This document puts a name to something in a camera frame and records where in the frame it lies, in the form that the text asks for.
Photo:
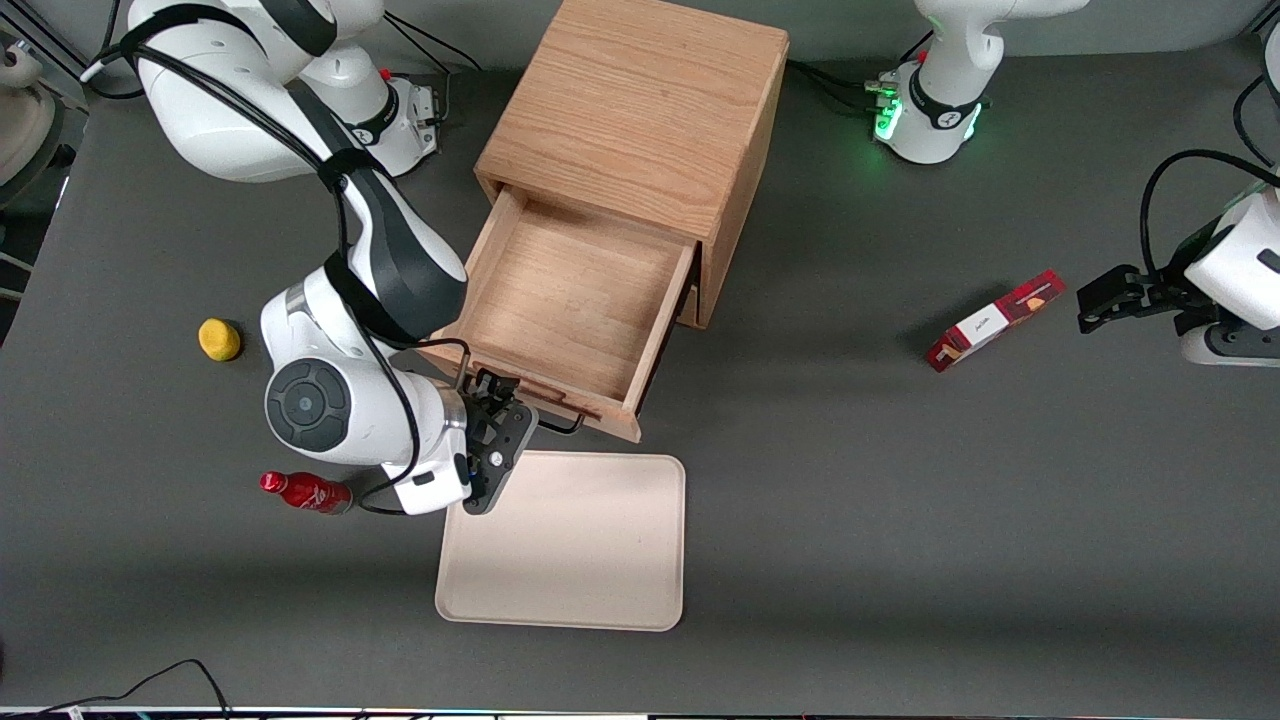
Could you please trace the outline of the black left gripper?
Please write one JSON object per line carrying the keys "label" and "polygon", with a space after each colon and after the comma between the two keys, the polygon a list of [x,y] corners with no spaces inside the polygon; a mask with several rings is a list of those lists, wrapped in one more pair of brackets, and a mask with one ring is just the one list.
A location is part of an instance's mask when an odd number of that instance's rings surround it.
{"label": "black left gripper", "polygon": [[1091,334],[1111,322],[1172,313],[1179,337],[1203,336],[1219,322],[1219,305],[1188,279],[1189,266],[1147,263],[1143,274],[1137,266],[1117,265],[1096,277],[1076,291],[1079,332]]}

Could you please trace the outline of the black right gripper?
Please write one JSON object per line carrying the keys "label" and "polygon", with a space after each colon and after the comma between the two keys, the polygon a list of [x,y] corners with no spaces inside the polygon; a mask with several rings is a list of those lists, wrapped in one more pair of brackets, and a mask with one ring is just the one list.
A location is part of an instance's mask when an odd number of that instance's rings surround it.
{"label": "black right gripper", "polygon": [[468,379],[466,457],[471,492],[468,515],[490,512],[529,446],[539,413],[518,400],[520,379],[480,368]]}

